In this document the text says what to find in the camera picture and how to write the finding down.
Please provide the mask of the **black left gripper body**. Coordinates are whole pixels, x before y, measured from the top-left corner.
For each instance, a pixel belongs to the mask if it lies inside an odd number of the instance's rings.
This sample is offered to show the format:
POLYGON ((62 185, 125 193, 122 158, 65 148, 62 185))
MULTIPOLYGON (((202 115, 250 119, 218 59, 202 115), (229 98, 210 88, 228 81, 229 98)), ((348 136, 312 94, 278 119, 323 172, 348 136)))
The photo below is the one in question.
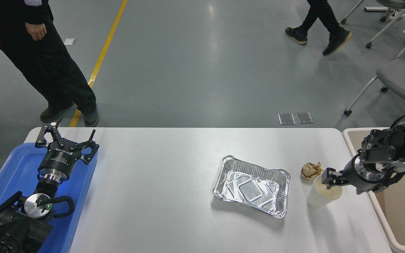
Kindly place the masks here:
POLYGON ((48 151, 39 165, 38 172, 45 175, 50 170, 56 170, 63 175, 71 175, 72 170, 81 156, 80 151, 76 151, 77 143, 74 141, 64 141, 63 147, 58 141, 48 145, 48 151))

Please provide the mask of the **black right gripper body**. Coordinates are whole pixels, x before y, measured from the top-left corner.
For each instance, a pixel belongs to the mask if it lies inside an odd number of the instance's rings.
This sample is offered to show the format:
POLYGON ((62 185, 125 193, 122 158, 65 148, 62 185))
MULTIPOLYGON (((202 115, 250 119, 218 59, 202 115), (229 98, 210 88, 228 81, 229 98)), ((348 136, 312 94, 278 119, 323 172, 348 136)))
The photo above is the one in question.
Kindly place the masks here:
POLYGON ((362 190, 362 177, 360 174, 362 172, 362 167, 360 162, 359 158, 354 157, 342 170, 342 176, 344 177, 343 181, 355 186, 356 190, 362 190))

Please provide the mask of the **person's hand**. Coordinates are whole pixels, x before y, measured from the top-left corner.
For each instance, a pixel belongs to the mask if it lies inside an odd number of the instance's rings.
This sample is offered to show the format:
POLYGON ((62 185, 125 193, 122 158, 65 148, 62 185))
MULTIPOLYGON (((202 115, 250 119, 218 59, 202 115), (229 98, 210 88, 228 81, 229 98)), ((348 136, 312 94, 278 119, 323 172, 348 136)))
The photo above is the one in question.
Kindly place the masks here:
POLYGON ((39 41, 47 35, 45 24, 29 24, 25 22, 27 33, 32 37, 32 40, 39 41))

